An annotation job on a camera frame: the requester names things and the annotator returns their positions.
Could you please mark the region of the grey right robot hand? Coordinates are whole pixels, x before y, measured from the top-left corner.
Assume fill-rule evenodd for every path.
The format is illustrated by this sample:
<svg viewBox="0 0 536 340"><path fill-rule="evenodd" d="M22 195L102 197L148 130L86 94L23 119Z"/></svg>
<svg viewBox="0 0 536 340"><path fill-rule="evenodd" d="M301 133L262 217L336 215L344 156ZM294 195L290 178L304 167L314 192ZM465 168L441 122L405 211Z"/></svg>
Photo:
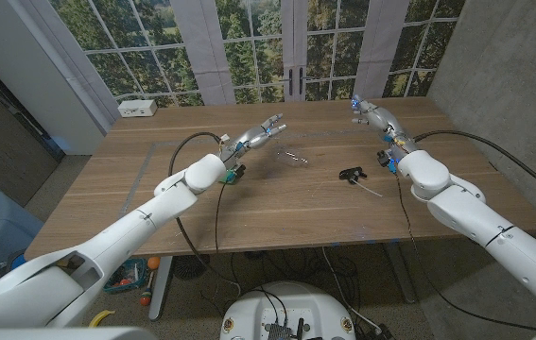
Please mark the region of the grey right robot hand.
<svg viewBox="0 0 536 340"><path fill-rule="evenodd" d="M389 153L395 160L401 160L407 154L418 149L415 142L407 136L402 125L387 109L380 107L355 94L351 99L352 111L356 118L354 124L366 125L376 131L379 137L389 145Z"/></svg>

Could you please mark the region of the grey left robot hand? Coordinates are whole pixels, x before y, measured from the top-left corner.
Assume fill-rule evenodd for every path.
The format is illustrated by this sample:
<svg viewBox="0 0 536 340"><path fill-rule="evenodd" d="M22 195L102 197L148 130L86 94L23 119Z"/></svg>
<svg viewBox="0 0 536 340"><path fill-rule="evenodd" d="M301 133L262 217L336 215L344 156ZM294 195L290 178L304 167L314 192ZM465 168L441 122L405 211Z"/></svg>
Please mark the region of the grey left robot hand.
<svg viewBox="0 0 536 340"><path fill-rule="evenodd" d="M227 142L219 156L225 167L233 168L248 151L262 147L274 136L283 132L286 125L277 125L282 117L282 113L273 115L260 126L252 127L231 142Z"/></svg>

